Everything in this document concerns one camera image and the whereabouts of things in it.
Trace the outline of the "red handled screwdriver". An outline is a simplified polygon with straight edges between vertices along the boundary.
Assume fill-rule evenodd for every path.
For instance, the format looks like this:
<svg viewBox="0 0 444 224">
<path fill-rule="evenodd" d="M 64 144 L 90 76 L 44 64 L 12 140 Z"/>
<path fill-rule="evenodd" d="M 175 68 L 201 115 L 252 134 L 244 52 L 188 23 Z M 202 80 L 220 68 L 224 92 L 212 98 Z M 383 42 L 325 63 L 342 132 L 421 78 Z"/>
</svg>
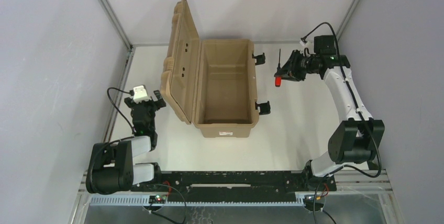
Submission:
<svg viewBox="0 0 444 224">
<path fill-rule="evenodd" d="M 280 87 L 282 84 L 282 77 L 280 74 L 280 70 L 281 70 L 281 49 L 279 49 L 279 54 L 278 54 L 278 63 L 277 63 L 277 68 L 276 68 L 276 72 L 274 74 L 274 85 L 275 87 Z"/>
</svg>

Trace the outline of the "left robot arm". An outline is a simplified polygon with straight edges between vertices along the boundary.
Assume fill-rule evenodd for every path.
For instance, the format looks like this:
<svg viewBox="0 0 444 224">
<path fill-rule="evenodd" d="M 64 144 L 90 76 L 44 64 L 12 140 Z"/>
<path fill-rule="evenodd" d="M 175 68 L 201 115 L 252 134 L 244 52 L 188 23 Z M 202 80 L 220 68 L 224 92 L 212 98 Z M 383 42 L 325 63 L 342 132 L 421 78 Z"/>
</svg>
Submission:
<svg viewBox="0 0 444 224">
<path fill-rule="evenodd" d="M 143 182 L 158 182 L 160 167 L 154 163 L 134 162 L 134 158 L 157 147 L 156 111 L 166 106 L 159 90 L 156 99 L 144 87 L 134 88 L 124 102 L 132 117 L 132 135 L 93 146 L 86 174 L 86 189 L 91 194 L 109 195 L 130 190 Z"/>
</svg>

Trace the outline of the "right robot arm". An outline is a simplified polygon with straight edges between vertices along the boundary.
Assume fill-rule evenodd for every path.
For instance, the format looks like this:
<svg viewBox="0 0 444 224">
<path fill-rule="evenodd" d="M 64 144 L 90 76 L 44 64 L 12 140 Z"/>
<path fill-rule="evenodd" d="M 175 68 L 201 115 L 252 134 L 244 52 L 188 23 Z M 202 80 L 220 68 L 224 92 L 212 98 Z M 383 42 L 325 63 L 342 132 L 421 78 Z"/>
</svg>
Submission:
<svg viewBox="0 0 444 224">
<path fill-rule="evenodd" d="M 280 87 L 283 81 L 304 81 L 309 74 L 319 75 L 332 95 L 340 120 L 328 140 L 327 151 L 306 163 L 301 174 L 304 186 L 310 191 L 324 190 L 327 179 L 345 167 L 370 178 L 378 177 L 382 172 L 379 145 L 385 125 L 364 105 L 336 36 L 316 36 L 313 52 L 305 37 L 300 43 L 302 50 L 293 50 L 289 59 L 277 66 L 275 86 Z"/>
</svg>

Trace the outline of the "black bin latch rear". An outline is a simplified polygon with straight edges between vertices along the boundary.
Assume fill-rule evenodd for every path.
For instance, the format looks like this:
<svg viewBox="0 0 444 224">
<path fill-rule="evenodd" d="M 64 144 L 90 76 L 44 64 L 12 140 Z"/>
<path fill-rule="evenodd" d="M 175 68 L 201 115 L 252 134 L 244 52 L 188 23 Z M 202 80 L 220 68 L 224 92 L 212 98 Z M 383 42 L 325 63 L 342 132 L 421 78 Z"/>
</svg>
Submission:
<svg viewBox="0 0 444 224">
<path fill-rule="evenodd" d="M 266 56 L 265 56 L 264 52 L 262 54 L 258 54 L 258 55 L 253 54 L 252 58 L 254 59 L 255 65 L 263 65 L 266 62 Z"/>
</svg>

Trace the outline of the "black bin latch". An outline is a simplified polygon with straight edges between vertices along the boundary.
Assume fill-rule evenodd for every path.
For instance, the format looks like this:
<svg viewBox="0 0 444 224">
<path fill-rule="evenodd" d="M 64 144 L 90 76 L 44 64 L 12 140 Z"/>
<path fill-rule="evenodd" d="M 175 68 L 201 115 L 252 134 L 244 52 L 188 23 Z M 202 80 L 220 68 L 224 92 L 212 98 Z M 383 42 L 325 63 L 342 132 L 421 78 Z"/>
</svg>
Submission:
<svg viewBox="0 0 444 224">
<path fill-rule="evenodd" d="M 266 62 L 266 56 L 265 56 L 264 52 L 262 54 L 258 54 L 258 55 L 253 54 L 252 58 L 254 59 L 255 65 L 263 65 Z"/>
<path fill-rule="evenodd" d="M 271 113 L 271 105 L 270 102 L 264 103 L 255 103 L 255 109 L 258 111 L 259 115 L 268 115 Z"/>
</svg>

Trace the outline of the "black bin latch front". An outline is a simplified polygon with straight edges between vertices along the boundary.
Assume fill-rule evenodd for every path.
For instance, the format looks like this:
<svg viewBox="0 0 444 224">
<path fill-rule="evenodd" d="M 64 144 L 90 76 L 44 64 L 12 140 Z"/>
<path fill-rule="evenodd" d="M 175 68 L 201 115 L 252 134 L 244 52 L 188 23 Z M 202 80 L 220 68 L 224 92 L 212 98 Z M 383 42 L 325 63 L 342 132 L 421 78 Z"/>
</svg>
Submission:
<svg viewBox="0 0 444 224">
<path fill-rule="evenodd" d="M 270 102 L 264 103 L 255 103 L 255 109 L 258 111 L 259 115 L 268 115 L 271 113 L 271 105 Z"/>
</svg>

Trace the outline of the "tan plastic storage bin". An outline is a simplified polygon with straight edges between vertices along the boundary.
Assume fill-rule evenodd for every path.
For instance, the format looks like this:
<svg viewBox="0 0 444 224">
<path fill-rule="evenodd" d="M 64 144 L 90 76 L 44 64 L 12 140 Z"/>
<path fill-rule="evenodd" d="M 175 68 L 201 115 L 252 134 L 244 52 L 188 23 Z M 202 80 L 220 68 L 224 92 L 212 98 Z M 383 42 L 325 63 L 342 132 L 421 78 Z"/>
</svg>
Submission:
<svg viewBox="0 0 444 224">
<path fill-rule="evenodd" d="M 246 138 L 259 121 L 254 44 L 201 39 L 187 0 L 174 7 L 160 93 L 205 138 Z"/>
</svg>

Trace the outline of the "left controller board with leds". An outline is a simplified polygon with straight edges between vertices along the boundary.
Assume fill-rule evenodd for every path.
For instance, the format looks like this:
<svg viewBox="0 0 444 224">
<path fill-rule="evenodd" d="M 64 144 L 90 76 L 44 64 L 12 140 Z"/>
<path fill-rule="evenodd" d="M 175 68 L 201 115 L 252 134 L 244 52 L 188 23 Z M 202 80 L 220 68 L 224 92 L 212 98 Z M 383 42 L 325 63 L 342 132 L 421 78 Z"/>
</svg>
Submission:
<svg viewBox="0 0 444 224">
<path fill-rule="evenodd" d="M 167 195 L 150 195 L 148 204 L 165 204 L 168 200 Z"/>
</svg>

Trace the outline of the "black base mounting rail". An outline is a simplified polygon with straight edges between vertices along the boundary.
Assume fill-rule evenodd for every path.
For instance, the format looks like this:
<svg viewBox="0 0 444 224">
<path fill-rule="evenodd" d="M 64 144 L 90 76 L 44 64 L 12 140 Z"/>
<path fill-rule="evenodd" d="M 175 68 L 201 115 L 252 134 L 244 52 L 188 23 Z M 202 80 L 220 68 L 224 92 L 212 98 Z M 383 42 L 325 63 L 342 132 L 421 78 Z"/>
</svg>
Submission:
<svg viewBox="0 0 444 224">
<path fill-rule="evenodd" d="M 171 171 L 156 173 L 133 192 L 169 193 L 179 203 L 292 203 L 297 194 L 337 190 L 334 177 L 313 177 L 301 171 Z"/>
</svg>

